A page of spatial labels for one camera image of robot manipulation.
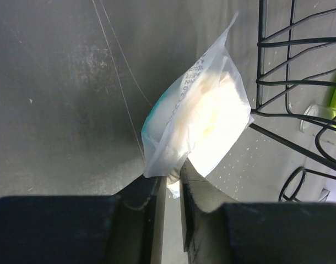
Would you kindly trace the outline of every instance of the gray surface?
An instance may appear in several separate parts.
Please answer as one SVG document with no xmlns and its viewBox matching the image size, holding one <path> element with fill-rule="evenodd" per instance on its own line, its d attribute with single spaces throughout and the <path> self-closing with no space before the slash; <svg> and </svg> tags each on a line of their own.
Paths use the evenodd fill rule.
<svg viewBox="0 0 336 264">
<path fill-rule="evenodd" d="M 0 196 L 113 194 L 139 176 L 144 162 L 137 139 L 151 109 L 147 100 L 153 104 L 237 10 L 227 47 L 254 104 L 258 1 L 102 3 L 0 1 Z M 335 0 L 299 0 L 296 19 L 333 7 Z M 289 11 L 290 1 L 270 1 L 268 34 L 289 23 Z M 336 15 L 307 23 L 294 36 L 336 36 Z M 268 51 L 266 66 L 285 54 L 286 48 Z M 334 67 L 336 46 L 292 63 L 291 78 Z M 273 80 L 284 76 L 281 70 Z M 265 97 L 275 90 L 280 91 L 265 89 Z M 326 93 L 299 87 L 290 95 L 292 108 L 302 113 L 310 103 L 322 103 Z M 265 110 L 283 112 L 283 101 Z M 296 120 L 257 117 L 256 123 L 311 147 L 313 138 L 299 132 Z M 247 129 L 208 180 L 239 201 L 275 201 L 286 177 L 309 162 Z M 304 194 L 309 200 L 323 186 L 312 180 Z M 163 263 L 187 263 L 178 205 L 167 193 Z"/>
</svg>

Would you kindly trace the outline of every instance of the plastic bag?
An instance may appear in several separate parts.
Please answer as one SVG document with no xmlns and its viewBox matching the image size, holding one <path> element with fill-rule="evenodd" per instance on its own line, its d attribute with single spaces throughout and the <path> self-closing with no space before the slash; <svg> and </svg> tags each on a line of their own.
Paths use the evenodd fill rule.
<svg viewBox="0 0 336 264">
<path fill-rule="evenodd" d="M 226 48 L 229 27 L 159 98 L 142 128 L 145 177 L 173 184 L 189 158 L 206 177 L 250 123 L 250 104 Z M 171 185 L 178 195 L 178 185 Z"/>
</svg>

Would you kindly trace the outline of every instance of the wire rack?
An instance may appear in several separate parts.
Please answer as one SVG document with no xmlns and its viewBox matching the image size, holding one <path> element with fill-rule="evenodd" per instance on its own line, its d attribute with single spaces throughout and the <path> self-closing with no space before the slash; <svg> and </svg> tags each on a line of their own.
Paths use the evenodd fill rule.
<svg viewBox="0 0 336 264">
<path fill-rule="evenodd" d="M 258 126 L 256 124 L 251 124 L 250 127 L 280 143 L 283 145 L 290 147 L 291 149 L 323 164 L 324 166 L 327 166 L 333 170 L 336 171 L 336 158 L 330 156 L 322 147 L 320 139 L 323 133 L 327 130 L 333 130 L 336 131 L 336 116 L 330 120 L 330 119 L 324 119 L 320 117 L 313 117 L 309 115 L 304 114 L 295 114 L 290 109 L 290 103 L 289 103 L 289 92 L 296 89 L 299 85 L 316 85 L 316 86 L 335 86 L 336 82 L 331 81 L 319 81 L 314 80 L 316 78 L 336 73 L 336 68 L 308 76 L 302 80 L 290 80 L 290 63 L 296 59 L 299 59 L 301 56 L 303 56 L 305 53 L 328 47 L 330 45 L 336 44 L 336 37 L 318 37 L 318 38 L 305 38 L 305 39 L 293 39 L 293 30 L 297 26 L 320 16 L 324 15 L 331 15 L 336 12 L 336 8 L 327 10 L 325 12 L 320 12 L 316 14 L 312 14 L 306 18 L 303 18 L 297 22 L 295 22 L 294 16 L 295 16 L 295 9 L 296 9 L 296 0 L 292 0 L 291 2 L 291 12 L 290 12 L 290 23 L 289 26 L 277 31 L 276 33 L 273 33 L 270 36 L 266 36 L 266 26 L 267 26 L 267 0 L 260 0 L 259 1 L 259 22 L 258 22 L 258 54 L 257 54 L 257 80 L 256 80 L 256 107 L 252 109 L 252 114 L 256 114 L 263 117 L 271 117 L 271 118 L 296 118 L 299 120 L 304 120 L 309 123 L 318 125 L 322 127 L 322 129 L 318 132 L 318 134 L 315 136 L 315 146 L 319 153 L 321 155 L 318 155 L 302 146 L 299 146 L 261 126 Z M 281 42 L 271 42 L 271 40 L 275 39 L 279 35 L 288 32 L 288 40 L 287 41 L 281 41 Z M 291 49 L 294 45 L 300 45 L 300 44 L 314 44 L 314 46 L 307 48 L 300 53 L 296 55 L 291 55 Z M 287 47 L 287 56 L 286 60 L 273 69 L 265 72 L 265 50 L 270 48 L 276 48 L 276 47 Z M 285 80 L 283 81 L 265 81 L 265 78 L 269 77 L 270 75 L 274 74 L 277 70 L 286 67 L 286 73 L 285 73 Z M 263 100 L 263 88 L 264 86 L 284 86 L 284 90 L 277 95 L 273 96 L 271 99 L 268 99 L 264 102 Z M 285 109 L 286 113 L 265 113 L 263 112 L 263 108 L 270 105 L 271 103 L 274 103 L 275 101 L 279 101 L 281 98 L 284 99 L 285 103 Z M 295 191 L 292 195 L 286 196 L 285 191 L 287 187 L 289 186 L 290 182 L 299 174 L 302 173 L 301 179 L 299 181 L 298 186 L 296 187 Z M 286 183 L 284 184 L 281 193 L 279 195 L 279 201 L 281 200 L 287 200 L 287 201 L 298 201 L 296 199 L 296 195 L 299 193 L 305 179 L 306 174 L 312 173 L 316 175 L 320 175 L 326 178 L 335 179 L 336 177 L 331 176 L 329 174 L 317 172 L 314 170 L 306 169 L 304 167 L 297 168 L 291 176 L 287 179 Z"/>
</svg>

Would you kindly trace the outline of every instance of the white plastic packet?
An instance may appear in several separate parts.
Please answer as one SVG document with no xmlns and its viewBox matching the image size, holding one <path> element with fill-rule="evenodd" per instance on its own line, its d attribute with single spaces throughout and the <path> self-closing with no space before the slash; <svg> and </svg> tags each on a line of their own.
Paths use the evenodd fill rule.
<svg viewBox="0 0 336 264">
<path fill-rule="evenodd" d="M 178 176 L 186 158 L 206 177 L 252 121 L 240 73 L 225 42 L 229 28 L 159 98 L 142 131 L 145 177 L 169 176 L 178 197 Z"/>
</svg>

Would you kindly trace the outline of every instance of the clear plastic cup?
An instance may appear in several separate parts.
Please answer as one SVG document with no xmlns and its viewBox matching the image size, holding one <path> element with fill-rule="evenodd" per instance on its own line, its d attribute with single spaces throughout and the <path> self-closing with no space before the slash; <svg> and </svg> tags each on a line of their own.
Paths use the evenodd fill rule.
<svg viewBox="0 0 336 264">
<path fill-rule="evenodd" d="M 325 119 L 333 119 L 336 116 L 336 109 L 327 106 L 321 106 L 319 104 L 313 104 L 304 113 L 307 116 L 321 117 Z M 322 129 L 322 126 L 309 123 L 307 121 L 300 121 L 300 131 L 304 134 L 316 136 Z M 324 142 L 331 143 L 336 146 L 336 131 L 327 129 L 320 139 Z"/>
</svg>

